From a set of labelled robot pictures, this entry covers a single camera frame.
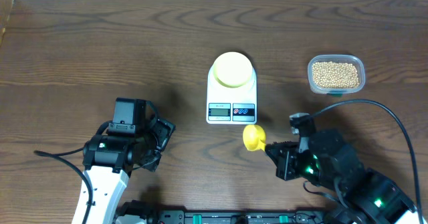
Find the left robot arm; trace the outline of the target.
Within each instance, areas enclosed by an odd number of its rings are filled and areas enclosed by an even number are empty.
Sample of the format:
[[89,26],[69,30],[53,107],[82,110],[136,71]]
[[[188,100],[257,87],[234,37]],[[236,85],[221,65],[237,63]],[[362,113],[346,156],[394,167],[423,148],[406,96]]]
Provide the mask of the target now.
[[154,172],[175,125],[155,118],[148,124],[103,123],[84,146],[84,171],[73,223],[113,223],[118,202],[137,169]]

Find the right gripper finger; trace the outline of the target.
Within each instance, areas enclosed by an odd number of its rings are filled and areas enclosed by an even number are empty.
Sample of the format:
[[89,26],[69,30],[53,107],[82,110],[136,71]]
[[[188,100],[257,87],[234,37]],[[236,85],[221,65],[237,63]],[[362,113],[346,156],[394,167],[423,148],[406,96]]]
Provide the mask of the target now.
[[285,150],[267,150],[266,154],[276,166],[276,176],[284,181],[294,179],[293,153]]
[[295,150],[298,146],[299,143],[293,141],[273,142],[266,145],[265,152],[267,154],[279,154],[281,152]]

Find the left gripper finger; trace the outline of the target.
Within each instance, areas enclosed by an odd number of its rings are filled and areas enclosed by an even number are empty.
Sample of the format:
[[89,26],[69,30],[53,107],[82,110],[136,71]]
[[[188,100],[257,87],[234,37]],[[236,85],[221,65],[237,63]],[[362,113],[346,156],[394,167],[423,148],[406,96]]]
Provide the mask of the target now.
[[157,139],[157,149],[163,152],[171,139],[176,126],[168,120],[159,118],[154,126],[154,135]]
[[155,172],[162,154],[158,150],[146,150],[142,154],[142,168]]

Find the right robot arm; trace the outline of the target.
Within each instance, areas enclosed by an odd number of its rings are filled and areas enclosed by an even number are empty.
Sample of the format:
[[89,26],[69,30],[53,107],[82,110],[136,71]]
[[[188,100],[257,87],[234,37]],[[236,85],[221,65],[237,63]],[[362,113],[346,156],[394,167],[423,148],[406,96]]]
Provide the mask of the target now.
[[414,202],[390,178],[364,167],[355,149],[335,129],[321,130],[299,142],[275,142],[265,153],[277,177],[304,178],[335,192],[337,206],[324,223],[423,223]]

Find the yellow plastic measuring scoop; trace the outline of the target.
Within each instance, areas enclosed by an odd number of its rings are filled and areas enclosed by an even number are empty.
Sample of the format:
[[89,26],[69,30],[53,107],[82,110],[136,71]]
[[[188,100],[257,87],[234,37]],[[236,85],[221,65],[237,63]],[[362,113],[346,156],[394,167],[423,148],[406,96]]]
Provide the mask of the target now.
[[266,134],[264,129],[256,124],[247,125],[243,130],[243,143],[248,151],[265,151]]

